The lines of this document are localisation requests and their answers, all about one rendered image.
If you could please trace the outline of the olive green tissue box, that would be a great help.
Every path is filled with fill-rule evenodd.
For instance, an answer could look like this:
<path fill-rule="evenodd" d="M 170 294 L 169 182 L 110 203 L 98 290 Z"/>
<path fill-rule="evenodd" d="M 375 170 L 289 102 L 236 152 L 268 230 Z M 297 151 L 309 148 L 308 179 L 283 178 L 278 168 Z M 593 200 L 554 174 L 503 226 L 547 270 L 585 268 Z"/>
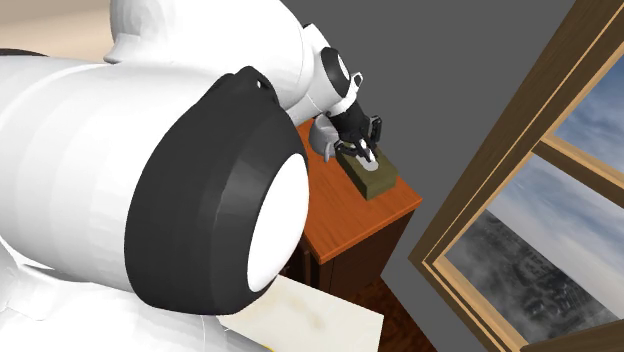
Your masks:
<path fill-rule="evenodd" d="M 397 168 L 379 147 L 375 149 L 376 160 L 367 162 L 363 157 L 339 153 L 336 160 L 349 179 L 366 200 L 371 200 L 393 188 L 398 177 Z"/>

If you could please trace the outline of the wooden framed window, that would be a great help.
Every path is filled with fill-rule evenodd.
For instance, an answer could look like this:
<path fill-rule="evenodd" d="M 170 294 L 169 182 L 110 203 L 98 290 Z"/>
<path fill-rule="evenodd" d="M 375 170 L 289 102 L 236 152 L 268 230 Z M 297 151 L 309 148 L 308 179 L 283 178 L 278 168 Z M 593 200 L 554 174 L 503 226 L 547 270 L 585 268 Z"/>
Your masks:
<path fill-rule="evenodd" d="M 624 173 L 555 136 L 624 55 L 624 0 L 576 0 L 409 255 L 488 352 L 619 352 L 624 322 L 528 343 L 445 258 L 532 154 L 624 207 Z"/>

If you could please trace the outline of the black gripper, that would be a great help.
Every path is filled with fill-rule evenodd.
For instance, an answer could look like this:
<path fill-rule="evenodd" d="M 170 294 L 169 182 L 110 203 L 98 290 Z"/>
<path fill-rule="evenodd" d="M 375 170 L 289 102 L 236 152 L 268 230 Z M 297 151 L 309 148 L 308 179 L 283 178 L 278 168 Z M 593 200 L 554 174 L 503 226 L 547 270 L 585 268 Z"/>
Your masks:
<path fill-rule="evenodd" d="M 368 157 L 371 162 L 376 160 L 375 152 L 381 138 L 382 120 L 378 115 L 368 116 L 362 110 L 358 101 L 339 114 L 331 114 L 329 121 L 338 132 L 339 139 L 334 143 L 335 154 L 345 154 L 351 157 L 367 159 L 367 149 L 357 143 L 364 140 L 368 145 Z"/>

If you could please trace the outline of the grey rounded jug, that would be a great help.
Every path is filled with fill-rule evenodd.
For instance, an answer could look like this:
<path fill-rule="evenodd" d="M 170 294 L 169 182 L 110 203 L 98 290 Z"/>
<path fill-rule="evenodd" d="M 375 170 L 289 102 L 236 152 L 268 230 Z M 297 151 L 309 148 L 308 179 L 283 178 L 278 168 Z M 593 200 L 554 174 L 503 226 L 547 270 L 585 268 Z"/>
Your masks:
<path fill-rule="evenodd" d="M 339 134 L 330 119 L 321 114 L 314 119 L 308 140 L 312 150 L 328 162 L 336 154 L 334 144 Z"/>

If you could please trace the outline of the brown wooden cabinet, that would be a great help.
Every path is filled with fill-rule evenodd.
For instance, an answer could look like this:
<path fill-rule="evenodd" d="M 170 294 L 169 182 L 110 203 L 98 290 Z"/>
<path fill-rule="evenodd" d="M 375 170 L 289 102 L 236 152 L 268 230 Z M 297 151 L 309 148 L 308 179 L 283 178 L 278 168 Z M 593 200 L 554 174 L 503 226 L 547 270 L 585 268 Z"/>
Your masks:
<path fill-rule="evenodd" d="M 309 160 L 307 222 L 282 274 L 347 299 L 380 277 L 422 197 L 399 178 L 392 189 L 365 199 L 335 159 L 312 150 L 312 125 L 297 128 Z"/>

